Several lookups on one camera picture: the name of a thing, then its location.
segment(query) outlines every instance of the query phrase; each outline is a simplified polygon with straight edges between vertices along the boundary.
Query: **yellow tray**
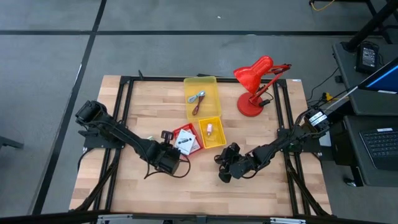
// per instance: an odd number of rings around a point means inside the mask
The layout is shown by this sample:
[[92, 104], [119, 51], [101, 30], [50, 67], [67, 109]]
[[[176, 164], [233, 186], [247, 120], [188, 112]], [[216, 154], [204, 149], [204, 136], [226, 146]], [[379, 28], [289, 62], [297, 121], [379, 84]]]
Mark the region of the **yellow tray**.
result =
[[[213, 125], [211, 135], [207, 135], [207, 124]], [[223, 125], [221, 124], [220, 117], [201, 119], [199, 120], [200, 134], [205, 145], [205, 149], [212, 147], [223, 146], [226, 144]]]
[[[193, 103], [188, 103], [188, 98], [198, 94], [202, 90], [206, 92], [205, 97], [200, 103], [198, 113], [192, 115], [193, 109], [195, 109], [198, 104], [198, 98]], [[218, 97], [216, 77], [186, 78], [184, 79], [184, 91], [187, 118], [190, 122], [221, 116], [221, 105]]]

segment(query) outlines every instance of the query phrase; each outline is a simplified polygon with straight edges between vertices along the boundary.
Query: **red desk lamp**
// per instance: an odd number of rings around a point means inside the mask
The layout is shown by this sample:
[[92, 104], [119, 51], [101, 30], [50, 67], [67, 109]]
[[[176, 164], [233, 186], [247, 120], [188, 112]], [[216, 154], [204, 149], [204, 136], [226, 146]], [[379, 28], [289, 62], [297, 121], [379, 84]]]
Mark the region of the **red desk lamp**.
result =
[[[269, 56], [262, 56], [250, 67], [238, 68], [234, 71], [235, 77], [247, 89], [238, 99], [238, 110], [245, 116], [257, 116], [261, 113], [264, 105], [269, 101], [263, 101], [260, 97], [268, 90], [284, 71], [289, 70], [292, 65], [274, 65]], [[260, 87], [261, 77], [266, 74], [275, 74], [276, 76], [263, 87]]]

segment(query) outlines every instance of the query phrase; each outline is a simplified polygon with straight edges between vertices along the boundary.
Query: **red box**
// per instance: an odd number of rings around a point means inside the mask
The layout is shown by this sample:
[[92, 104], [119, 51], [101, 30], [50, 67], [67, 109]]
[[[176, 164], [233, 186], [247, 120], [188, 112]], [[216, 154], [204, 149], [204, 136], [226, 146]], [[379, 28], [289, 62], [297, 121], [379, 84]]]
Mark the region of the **red box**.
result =
[[196, 151], [193, 151], [192, 153], [197, 152], [197, 151], [199, 151], [200, 149], [203, 149], [203, 143], [202, 143], [201, 139], [199, 138], [199, 135], [198, 135], [197, 131], [195, 130], [195, 127], [193, 127], [193, 124], [192, 124], [192, 123], [186, 124], [186, 125], [184, 125], [184, 126], [182, 126], [182, 127], [177, 128], [176, 130], [174, 130], [174, 131], [173, 131], [173, 134], [174, 134], [174, 138], [175, 138], [175, 139], [177, 139], [178, 134], [180, 134], [180, 130], [181, 130], [181, 129], [184, 129], [184, 130], [186, 130], [186, 131], [191, 130], [192, 134], [193, 134], [194, 136], [196, 136], [196, 140], [197, 140], [197, 142], [198, 142], [200, 148], [197, 149]]

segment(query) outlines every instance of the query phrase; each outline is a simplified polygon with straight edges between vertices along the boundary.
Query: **wooden table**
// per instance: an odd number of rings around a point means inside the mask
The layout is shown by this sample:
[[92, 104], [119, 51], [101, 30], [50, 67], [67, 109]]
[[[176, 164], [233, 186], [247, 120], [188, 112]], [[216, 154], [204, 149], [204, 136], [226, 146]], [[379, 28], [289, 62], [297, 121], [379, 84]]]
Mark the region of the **wooden table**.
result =
[[[120, 76], [104, 76], [98, 101], [106, 105], [110, 113], [118, 92]], [[294, 119], [307, 109], [303, 86], [300, 80], [287, 80], [289, 98]], [[265, 106], [264, 111], [254, 118], [243, 116], [236, 107], [238, 97], [245, 92], [239, 83], [218, 83], [222, 108], [222, 124], [227, 145], [236, 142], [245, 153], [258, 145], [272, 142], [279, 127], [275, 103]], [[280, 101], [284, 112], [282, 89]], [[123, 103], [119, 119], [123, 113]], [[187, 124], [182, 82], [135, 81], [127, 125], [142, 138], [155, 137], [162, 141], [162, 130], [172, 131]], [[255, 215], [291, 216], [287, 174], [283, 155], [277, 153], [271, 164], [250, 180], [232, 179], [225, 184], [218, 178], [218, 164], [214, 155], [224, 147], [202, 149], [189, 158], [190, 173], [182, 179], [156, 174], [144, 180], [147, 165], [139, 159], [131, 146], [122, 150], [114, 190], [112, 212], [126, 213], [169, 213], [208, 215]], [[93, 190], [98, 182], [104, 149], [94, 149], [81, 162], [70, 208], [76, 208]], [[309, 153], [302, 153], [305, 183], [328, 213], [331, 213], [329, 199], [319, 161]], [[186, 172], [187, 165], [181, 163], [175, 175]], [[297, 202], [303, 213], [300, 191], [296, 186]], [[104, 208], [106, 197], [102, 197], [100, 208]]]

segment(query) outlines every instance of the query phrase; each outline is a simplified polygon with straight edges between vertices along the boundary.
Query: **lamp shade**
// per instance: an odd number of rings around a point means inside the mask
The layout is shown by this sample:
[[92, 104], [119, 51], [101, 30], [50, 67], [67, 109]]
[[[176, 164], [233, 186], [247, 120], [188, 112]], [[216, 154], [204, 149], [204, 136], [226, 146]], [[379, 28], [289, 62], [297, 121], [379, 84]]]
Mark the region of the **lamp shade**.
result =
[[272, 66], [274, 66], [272, 59], [269, 56], [262, 56], [252, 66], [236, 69], [234, 71], [234, 76], [248, 92], [254, 95], [260, 87], [261, 77], [268, 72]]

